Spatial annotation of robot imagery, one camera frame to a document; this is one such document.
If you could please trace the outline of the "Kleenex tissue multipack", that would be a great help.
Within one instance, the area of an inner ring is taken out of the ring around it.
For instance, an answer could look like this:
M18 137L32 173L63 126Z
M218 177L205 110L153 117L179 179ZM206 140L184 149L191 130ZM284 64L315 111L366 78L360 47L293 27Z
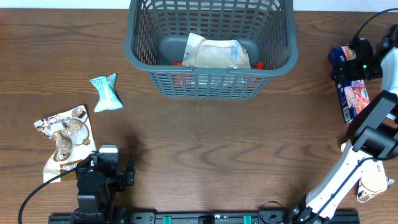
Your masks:
M354 50L348 46L333 47L328 54L328 59L331 79L336 86L343 120L348 124L370 103L369 95L362 79L354 80L350 77L361 71L358 68Z

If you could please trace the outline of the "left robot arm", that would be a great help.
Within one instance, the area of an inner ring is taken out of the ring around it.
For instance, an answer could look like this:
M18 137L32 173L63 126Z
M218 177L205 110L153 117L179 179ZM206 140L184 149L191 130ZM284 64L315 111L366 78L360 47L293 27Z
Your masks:
M119 149L115 145L101 146L76 166L78 208L70 223L129 223L124 207L115 206L117 192L134 185L136 167L128 156L124 171L118 171Z

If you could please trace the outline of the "cream brown snack bag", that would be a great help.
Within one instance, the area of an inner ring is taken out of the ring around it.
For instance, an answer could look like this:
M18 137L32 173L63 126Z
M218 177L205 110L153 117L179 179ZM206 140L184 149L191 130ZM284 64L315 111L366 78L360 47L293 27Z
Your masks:
M354 151L350 140L343 143L340 149L343 153L341 174L344 174L344 177L342 180L345 180L363 159L369 158L369 160L362 163L344 184L338 195L344 198L351 188L359 182L356 198L359 203L365 203L385 192L394 183L393 179L386 176L382 161L371 160L372 155L367 152Z

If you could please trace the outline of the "orange brown snack bar pack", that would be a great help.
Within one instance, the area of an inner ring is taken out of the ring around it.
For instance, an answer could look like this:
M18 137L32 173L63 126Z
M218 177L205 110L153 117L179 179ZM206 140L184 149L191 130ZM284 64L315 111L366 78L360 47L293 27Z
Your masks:
M255 88L261 77L249 77L243 76L241 78L235 78L234 75L226 75L226 76L212 76L210 80L206 75L199 75L197 79L193 75L172 75L172 80L174 86L185 86L187 88L206 88L208 85L210 88L215 88L217 86L222 86L223 88L243 88L246 85L246 82L249 82L248 88Z

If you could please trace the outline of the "teal wipes packet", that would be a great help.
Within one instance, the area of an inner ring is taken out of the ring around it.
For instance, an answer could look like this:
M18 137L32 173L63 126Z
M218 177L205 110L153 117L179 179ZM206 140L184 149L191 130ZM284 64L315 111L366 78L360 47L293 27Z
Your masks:
M116 78L117 74L113 73L108 76L100 76L90 80L99 94L99 101L94 108L95 113L104 110L117 110L123 107L121 100L116 94Z

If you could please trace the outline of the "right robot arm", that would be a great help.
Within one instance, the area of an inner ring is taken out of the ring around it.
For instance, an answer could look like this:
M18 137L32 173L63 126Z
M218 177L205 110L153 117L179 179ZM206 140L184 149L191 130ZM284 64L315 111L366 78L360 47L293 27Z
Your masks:
M364 172L379 161L397 157L397 130L383 123L397 118L397 26L378 43L354 36L348 51L354 59L330 58L336 81L382 79L382 90L350 123L347 149L326 179L284 218L284 223L359 223L357 212L339 212L336 207Z

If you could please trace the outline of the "beige paper pouch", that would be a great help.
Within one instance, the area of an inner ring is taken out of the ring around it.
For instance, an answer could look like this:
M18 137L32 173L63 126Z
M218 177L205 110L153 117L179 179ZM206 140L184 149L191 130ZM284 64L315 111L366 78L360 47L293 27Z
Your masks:
M246 49L237 40L210 40L189 33L182 65L196 68L251 68Z

